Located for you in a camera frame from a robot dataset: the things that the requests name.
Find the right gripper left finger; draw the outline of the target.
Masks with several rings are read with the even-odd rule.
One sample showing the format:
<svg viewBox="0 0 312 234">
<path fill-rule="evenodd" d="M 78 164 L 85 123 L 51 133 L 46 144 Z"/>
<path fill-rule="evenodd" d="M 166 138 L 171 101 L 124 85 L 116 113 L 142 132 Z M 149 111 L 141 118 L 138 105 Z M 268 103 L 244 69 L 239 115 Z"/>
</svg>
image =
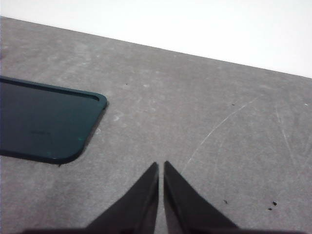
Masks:
<svg viewBox="0 0 312 234">
<path fill-rule="evenodd" d="M 118 201 L 92 221 L 89 234 L 152 234 L 159 194 L 159 166 L 152 163 Z"/>
</svg>

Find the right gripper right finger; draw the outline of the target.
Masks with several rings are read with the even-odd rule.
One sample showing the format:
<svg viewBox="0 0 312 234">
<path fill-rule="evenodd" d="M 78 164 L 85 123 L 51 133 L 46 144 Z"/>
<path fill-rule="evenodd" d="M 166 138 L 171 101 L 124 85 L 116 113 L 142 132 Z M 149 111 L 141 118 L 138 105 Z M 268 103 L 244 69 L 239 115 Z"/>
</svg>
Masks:
<svg viewBox="0 0 312 234">
<path fill-rule="evenodd" d="M 240 228 L 206 201 L 169 162 L 164 162 L 164 200 L 184 234 L 225 234 Z"/>
</svg>

